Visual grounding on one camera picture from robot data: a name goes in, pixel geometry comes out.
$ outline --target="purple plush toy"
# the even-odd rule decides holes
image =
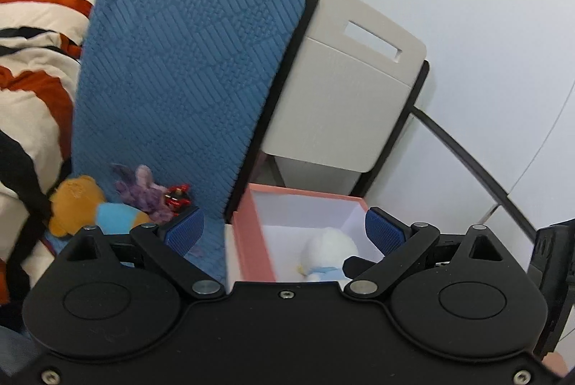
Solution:
[[[112,169],[120,176],[116,181],[116,190],[122,203],[142,210],[156,224],[167,223],[174,214],[166,205],[164,195],[168,189],[153,183],[152,171],[145,165],[140,165],[134,173],[124,165],[112,165]]]

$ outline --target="pink box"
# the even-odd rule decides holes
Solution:
[[[298,257],[326,227],[349,235],[360,257],[380,261],[383,255],[365,234],[367,209],[362,198],[249,184],[232,218],[242,279],[302,282]]]

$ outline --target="bedding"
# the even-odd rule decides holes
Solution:
[[[14,258],[18,236],[50,217],[46,193],[69,162],[81,44],[94,1],[0,0],[0,260],[5,262]],[[18,253],[18,264],[27,255]]]

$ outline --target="gray fabric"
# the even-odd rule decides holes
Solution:
[[[32,340],[0,326],[0,368],[4,373],[14,375],[38,354]]]

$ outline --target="red toy car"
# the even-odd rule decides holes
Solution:
[[[189,189],[190,184],[174,185],[168,188],[168,193],[165,195],[166,205],[170,207],[175,216],[192,204],[192,200],[188,195]]]

